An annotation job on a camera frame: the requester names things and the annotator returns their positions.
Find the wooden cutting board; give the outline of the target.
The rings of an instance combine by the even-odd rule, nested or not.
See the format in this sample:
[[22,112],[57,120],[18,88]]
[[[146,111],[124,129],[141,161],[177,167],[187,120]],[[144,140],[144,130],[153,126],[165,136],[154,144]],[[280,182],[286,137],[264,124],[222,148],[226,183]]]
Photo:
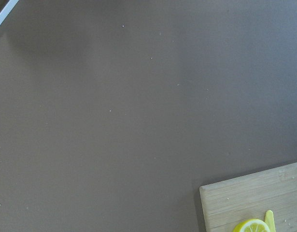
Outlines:
[[273,211],[276,231],[297,232],[297,162],[199,188],[206,231],[230,232]]

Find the yellow plastic knife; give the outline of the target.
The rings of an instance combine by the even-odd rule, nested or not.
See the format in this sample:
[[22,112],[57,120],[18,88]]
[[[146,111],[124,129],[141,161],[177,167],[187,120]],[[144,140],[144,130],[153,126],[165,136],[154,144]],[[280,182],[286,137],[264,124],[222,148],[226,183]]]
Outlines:
[[268,210],[265,214],[265,223],[267,224],[270,232],[276,232],[274,214],[271,210]]

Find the lemon half slice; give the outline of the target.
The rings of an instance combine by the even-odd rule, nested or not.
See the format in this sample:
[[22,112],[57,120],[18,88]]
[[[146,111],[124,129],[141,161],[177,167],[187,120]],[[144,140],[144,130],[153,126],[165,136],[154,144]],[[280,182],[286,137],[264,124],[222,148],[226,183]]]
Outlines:
[[270,232],[270,229],[260,219],[249,219],[236,225],[233,232]]

